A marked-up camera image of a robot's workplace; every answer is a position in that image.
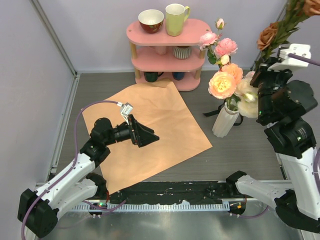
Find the small orange flower stem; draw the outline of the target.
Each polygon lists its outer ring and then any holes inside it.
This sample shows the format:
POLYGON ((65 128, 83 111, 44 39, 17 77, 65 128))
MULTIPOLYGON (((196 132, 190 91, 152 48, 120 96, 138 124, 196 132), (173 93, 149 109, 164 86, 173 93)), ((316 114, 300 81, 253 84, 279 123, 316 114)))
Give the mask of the small orange flower stem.
POLYGON ((254 70, 266 62, 276 48, 289 43, 288 38, 299 30, 299 23, 319 14, 320 0, 288 0, 284 17, 270 23, 259 34, 257 48, 260 50, 260 57, 254 62, 254 70))

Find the black printed ribbon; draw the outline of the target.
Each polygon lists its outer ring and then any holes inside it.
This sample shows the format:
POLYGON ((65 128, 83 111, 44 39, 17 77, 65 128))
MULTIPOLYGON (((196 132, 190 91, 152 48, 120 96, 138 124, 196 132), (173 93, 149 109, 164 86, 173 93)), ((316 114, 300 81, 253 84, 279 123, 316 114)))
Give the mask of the black printed ribbon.
MULTIPOLYGON (((213 110, 213 111, 210 111, 210 112, 206 112, 206 113, 203 113, 203 115, 205 117, 212 117, 212 116, 215 116, 215 115, 218 115, 220 113, 220 111, 222 110, 222 107, 224 106, 225 104, 221 104, 218 106, 218 108, 216 110, 213 110)), ((239 122, 235 122, 233 124, 233 126, 240 126, 242 123, 243 123, 243 120, 244 120, 244 117, 240 114, 240 121, 239 122)))

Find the green orange wrapping paper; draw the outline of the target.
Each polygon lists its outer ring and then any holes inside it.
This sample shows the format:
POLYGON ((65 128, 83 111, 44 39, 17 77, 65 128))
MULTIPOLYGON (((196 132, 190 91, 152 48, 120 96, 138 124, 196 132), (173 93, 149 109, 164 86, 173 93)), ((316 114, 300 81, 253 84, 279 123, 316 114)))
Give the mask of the green orange wrapping paper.
POLYGON ((83 119, 91 132, 98 118, 108 118, 113 126, 124 122, 120 107, 129 103, 131 114, 154 130, 159 140, 144 147, 130 140, 109 145, 110 155, 100 169, 110 194, 146 180, 212 147, 188 109, 175 84, 169 79, 138 83, 106 99, 83 104, 83 119))

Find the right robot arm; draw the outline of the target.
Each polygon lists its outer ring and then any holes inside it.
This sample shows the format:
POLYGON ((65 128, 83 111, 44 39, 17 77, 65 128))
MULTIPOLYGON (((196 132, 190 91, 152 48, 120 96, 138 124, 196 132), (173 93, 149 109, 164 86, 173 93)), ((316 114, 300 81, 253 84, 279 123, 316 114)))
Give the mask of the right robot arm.
POLYGON ((311 86, 293 80, 296 66, 270 57, 259 65, 250 84, 258 89, 257 122, 284 165, 291 189, 279 189, 237 171, 226 179, 226 193, 253 197, 273 208, 288 226, 320 231, 320 183, 316 177, 319 153, 312 127, 303 115, 317 107, 311 86))

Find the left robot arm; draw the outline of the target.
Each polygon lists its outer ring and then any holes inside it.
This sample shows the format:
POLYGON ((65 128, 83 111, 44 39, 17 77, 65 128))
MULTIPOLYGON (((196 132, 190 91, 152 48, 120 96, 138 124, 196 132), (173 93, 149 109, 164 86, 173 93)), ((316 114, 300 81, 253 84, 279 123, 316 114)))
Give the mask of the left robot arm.
POLYGON ((116 127, 108 118, 99 118, 89 136, 59 174, 36 190, 26 189, 21 194, 17 218, 22 223, 22 239, 26 238, 25 229, 38 238, 47 236, 74 205, 91 197, 100 200, 107 195, 106 180, 93 171, 111 153, 109 145, 130 140, 141 148, 160 139, 154 130, 140 124, 132 114, 116 127))

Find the pink rose stem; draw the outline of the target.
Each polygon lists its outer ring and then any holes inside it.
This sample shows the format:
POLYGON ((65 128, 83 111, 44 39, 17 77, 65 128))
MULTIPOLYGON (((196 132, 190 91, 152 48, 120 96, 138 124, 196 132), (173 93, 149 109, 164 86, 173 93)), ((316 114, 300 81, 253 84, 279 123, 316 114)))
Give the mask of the pink rose stem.
POLYGON ((224 65, 208 82, 208 92, 213 97, 225 100, 229 110, 237 111, 240 98, 236 96, 238 84, 243 79, 243 69, 235 63, 224 65))
POLYGON ((215 22, 217 32, 211 30, 203 34, 198 40, 201 51, 206 51, 210 64, 218 65, 219 69, 231 63, 231 55, 238 50, 237 43, 230 38, 222 38, 222 30, 225 28, 225 21, 219 18, 215 22))

